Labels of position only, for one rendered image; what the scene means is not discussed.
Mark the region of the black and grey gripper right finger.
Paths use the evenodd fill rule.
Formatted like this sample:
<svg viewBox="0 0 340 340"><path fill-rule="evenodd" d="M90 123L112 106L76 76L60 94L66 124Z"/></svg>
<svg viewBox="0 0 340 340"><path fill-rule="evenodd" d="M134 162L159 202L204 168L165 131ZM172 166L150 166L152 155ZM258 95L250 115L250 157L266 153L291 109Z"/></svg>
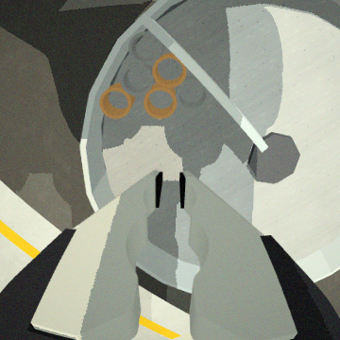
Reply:
<svg viewBox="0 0 340 340"><path fill-rule="evenodd" d="M201 264L189 311L194 340L340 340L331 303L271 235L189 171L179 172L179 189Z"/></svg>

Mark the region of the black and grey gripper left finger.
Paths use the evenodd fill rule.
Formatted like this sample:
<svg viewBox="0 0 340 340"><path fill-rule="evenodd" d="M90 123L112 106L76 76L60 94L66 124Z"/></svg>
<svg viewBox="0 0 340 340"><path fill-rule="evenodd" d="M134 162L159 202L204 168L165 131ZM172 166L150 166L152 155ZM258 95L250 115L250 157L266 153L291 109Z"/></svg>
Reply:
<svg viewBox="0 0 340 340"><path fill-rule="evenodd" d="M131 340L141 302L136 258L160 207L154 170L65 229L0 293L0 340Z"/></svg>

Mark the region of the bronze bushing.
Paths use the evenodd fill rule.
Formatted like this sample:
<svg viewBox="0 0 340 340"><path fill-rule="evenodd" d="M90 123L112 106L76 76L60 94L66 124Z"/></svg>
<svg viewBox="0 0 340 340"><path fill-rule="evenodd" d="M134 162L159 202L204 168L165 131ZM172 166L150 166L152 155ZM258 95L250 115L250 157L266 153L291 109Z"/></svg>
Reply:
<svg viewBox="0 0 340 340"><path fill-rule="evenodd" d="M124 109L116 109L109 101L109 93L112 91L118 91L120 93L123 93L126 98L127 98L127 108ZM125 117L131 107L133 106L133 103L135 101L135 96L130 95L128 93L126 93L122 86L121 83L116 83L111 85L105 92L102 93L101 97L100 97L100 108L102 110L102 112L108 116L109 118L112 119L119 119L122 117Z"/></svg>
<svg viewBox="0 0 340 340"><path fill-rule="evenodd" d="M154 93L155 91L165 91L169 93L173 98L173 103L166 109L158 109L154 107L149 99L150 94ZM152 85L152 88L149 92L146 93L144 97L144 109L146 112L154 118L162 119L167 118L168 116L172 115L173 112L176 110L177 106L177 99L176 99L176 91L174 88L164 88L163 86L155 83Z"/></svg>
<svg viewBox="0 0 340 340"><path fill-rule="evenodd" d="M183 69L183 73L181 73L181 75L177 79L166 80L159 75L158 64L162 60L165 60L165 59L174 59L174 60L177 60L181 64L182 69ZM152 68L152 75L153 75L155 81L159 85L163 86L164 88L174 88L174 87L177 87L178 85L180 85L184 81L184 79L186 78L186 71L187 71L187 69L186 69L185 65L182 62L180 62L179 59L173 53L167 53L167 54L161 55L161 57L158 60L155 61L154 66Z"/></svg>

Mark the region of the grey metal sleeve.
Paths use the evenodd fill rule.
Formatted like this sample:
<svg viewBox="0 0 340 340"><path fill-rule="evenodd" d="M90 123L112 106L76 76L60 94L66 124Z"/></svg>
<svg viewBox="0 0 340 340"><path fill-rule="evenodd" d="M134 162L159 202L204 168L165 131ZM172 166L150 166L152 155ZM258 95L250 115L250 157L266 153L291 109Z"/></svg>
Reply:
<svg viewBox="0 0 340 340"><path fill-rule="evenodd" d="M188 102L184 99L182 99L182 97L179 95L179 91L181 90L181 88L186 85L187 83L197 83L199 85L201 85L203 87L203 95L200 97L200 99L198 99L195 102ZM187 76L184 81L177 86L176 88L176 99L178 104L180 105L181 108L185 109L186 111L199 111L202 108L204 108L206 106L206 104L209 101L209 91L207 90L207 88L195 77L195 76Z"/></svg>
<svg viewBox="0 0 340 340"><path fill-rule="evenodd" d="M143 87L143 88L137 88L135 86L133 86L129 80L128 80L128 71L130 68L133 68L133 67L141 67L143 69L145 69L148 74L149 74L149 77L150 77L150 83ZM127 66L121 76L120 76L120 83L121 83L121 86L123 88L123 90L127 93L127 94L130 94L130 95L133 95L133 96L141 96L143 94L146 94L147 92L149 92L151 90L151 87L155 81L153 75L152 75L152 66L150 64L140 64L138 62L132 62L129 66Z"/></svg>
<svg viewBox="0 0 340 340"><path fill-rule="evenodd" d="M150 35L154 37L159 43L160 51L155 58L152 58L152 59L142 58L136 51L136 42L144 35ZM133 38L131 38L129 45L128 45L128 52L131 58L140 64L151 64L155 62L161 57L163 50L164 50L164 44L160 42L159 39L157 39L157 37L155 37L150 31L143 31L143 32L136 34Z"/></svg>

